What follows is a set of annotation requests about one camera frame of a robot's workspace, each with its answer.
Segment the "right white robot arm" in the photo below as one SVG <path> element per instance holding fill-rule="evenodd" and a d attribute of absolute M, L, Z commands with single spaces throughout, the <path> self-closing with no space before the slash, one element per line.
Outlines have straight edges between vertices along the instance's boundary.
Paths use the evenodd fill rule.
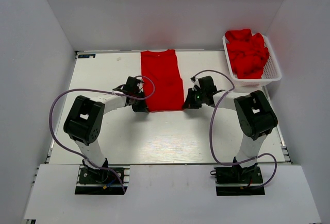
<path fill-rule="evenodd" d="M 251 168 L 257 165 L 257 158 L 266 137 L 278 125 L 278 119 L 261 90 L 251 93 L 236 93 L 233 89 L 218 90 L 211 76 L 192 77 L 193 87 L 188 89 L 187 98 L 182 109 L 199 109 L 202 105 L 213 108 L 209 128 L 210 148 L 213 148 L 212 135 L 216 111 L 219 108 L 233 110 L 237 114 L 239 126 L 243 132 L 242 142 L 232 163 L 224 166 L 235 166 L 233 177 L 245 182 L 251 177 Z"/>

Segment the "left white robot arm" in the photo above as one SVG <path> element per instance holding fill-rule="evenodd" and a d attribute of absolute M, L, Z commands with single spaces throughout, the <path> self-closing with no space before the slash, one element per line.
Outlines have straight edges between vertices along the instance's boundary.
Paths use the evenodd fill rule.
<path fill-rule="evenodd" d="M 63 130 L 75 141 L 83 157 L 83 164 L 91 168 L 91 176 L 97 182 L 108 179 L 108 161 L 98 143 L 103 116 L 119 108 L 131 106 L 134 112 L 148 112 L 146 100 L 155 92 L 154 83 L 146 76 L 129 76 L 126 83 L 112 91 L 79 89 L 98 92 L 100 96 L 77 96 L 64 122 Z"/>

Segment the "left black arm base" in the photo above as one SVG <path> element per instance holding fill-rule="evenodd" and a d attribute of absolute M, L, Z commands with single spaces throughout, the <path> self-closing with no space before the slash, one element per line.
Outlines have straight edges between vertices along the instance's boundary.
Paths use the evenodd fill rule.
<path fill-rule="evenodd" d="M 75 186 L 75 195 L 124 195 L 117 176 L 111 171 L 98 173 L 96 169 L 80 166 Z"/>

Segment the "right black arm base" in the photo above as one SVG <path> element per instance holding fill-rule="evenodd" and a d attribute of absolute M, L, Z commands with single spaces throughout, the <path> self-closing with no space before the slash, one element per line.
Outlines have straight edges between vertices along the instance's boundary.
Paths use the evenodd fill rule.
<path fill-rule="evenodd" d="M 240 171 L 238 166 L 215 167 L 210 175 L 216 183 L 217 196 L 263 196 L 263 177 L 259 166 Z"/>

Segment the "red t shirt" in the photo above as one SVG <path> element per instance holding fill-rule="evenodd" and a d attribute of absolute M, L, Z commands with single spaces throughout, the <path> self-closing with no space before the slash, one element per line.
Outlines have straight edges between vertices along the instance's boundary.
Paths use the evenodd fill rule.
<path fill-rule="evenodd" d="M 180 76 L 176 51 L 141 52 L 141 74 L 149 111 L 179 111 L 184 104 L 183 80 Z"/>

